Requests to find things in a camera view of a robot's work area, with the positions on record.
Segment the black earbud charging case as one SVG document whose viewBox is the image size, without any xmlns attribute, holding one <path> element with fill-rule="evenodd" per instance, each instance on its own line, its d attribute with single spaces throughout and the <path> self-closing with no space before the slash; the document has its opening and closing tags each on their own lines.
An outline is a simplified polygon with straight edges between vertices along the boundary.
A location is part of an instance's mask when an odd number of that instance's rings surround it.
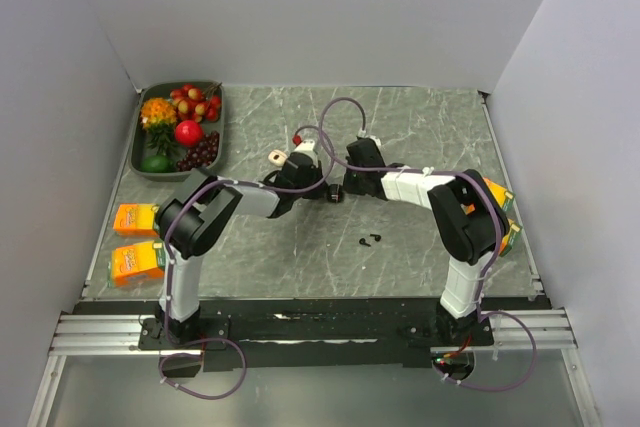
<svg viewBox="0 0 640 427">
<path fill-rule="evenodd" d="M 326 198 L 331 203 L 341 203 L 344 201 L 344 189 L 341 184 L 330 184 L 327 189 Z"/>
</svg>

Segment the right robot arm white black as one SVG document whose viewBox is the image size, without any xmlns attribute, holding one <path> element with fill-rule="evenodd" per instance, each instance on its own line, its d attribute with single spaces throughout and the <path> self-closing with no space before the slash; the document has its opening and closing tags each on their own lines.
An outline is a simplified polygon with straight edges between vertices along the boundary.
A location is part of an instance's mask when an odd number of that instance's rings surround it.
<svg viewBox="0 0 640 427">
<path fill-rule="evenodd" d="M 344 188 L 357 195 L 426 208 L 449 254 L 447 279 L 440 297 L 438 337 L 459 345 L 472 331 L 484 281 L 499 256 L 508 218 L 480 173 L 436 172 L 386 164 L 376 142 L 359 138 L 347 146 Z"/>
</svg>

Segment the beige earbud charging case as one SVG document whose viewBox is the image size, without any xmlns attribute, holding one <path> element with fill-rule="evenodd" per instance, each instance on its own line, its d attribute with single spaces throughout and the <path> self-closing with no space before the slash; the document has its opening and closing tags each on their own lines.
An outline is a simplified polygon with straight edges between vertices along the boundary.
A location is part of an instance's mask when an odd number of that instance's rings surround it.
<svg viewBox="0 0 640 427">
<path fill-rule="evenodd" d="M 285 165 L 286 161 L 288 159 L 288 154 L 286 152 L 283 152 L 281 150 L 273 150 L 268 154 L 268 161 L 278 167 L 281 168 Z"/>
</svg>

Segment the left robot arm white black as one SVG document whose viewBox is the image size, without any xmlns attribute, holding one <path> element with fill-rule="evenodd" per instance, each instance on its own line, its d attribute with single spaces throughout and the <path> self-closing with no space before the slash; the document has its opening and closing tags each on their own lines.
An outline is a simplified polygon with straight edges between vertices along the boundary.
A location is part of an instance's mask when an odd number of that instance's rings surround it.
<svg viewBox="0 0 640 427">
<path fill-rule="evenodd" d="M 236 216 L 278 218 L 301 199 L 317 199 L 328 189 L 322 164 L 311 151 L 295 151 L 261 182 L 237 181 L 194 171 L 156 212 L 154 226 L 166 254 L 163 293 L 156 318 L 162 337 L 176 349 L 198 335 L 198 295 L 203 256 Z"/>
</svg>

